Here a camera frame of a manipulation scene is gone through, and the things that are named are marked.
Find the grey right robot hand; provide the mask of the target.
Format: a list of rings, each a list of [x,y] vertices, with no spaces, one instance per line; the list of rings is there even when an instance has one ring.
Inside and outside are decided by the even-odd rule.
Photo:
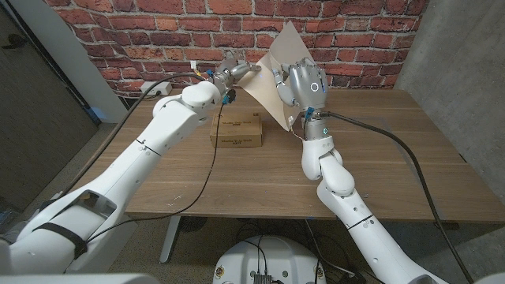
[[[310,58],[303,58],[291,65],[272,69],[279,98],[289,107],[313,112],[325,106],[327,75]]]

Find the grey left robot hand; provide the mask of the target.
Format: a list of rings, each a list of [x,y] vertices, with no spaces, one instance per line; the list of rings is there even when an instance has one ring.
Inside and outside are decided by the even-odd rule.
[[[261,67],[252,62],[228,58],[208,78],[208,81],[218,88],[221,95],[225,95],[232,88],[232,85],[237,83],[248,72],[260,70]]]

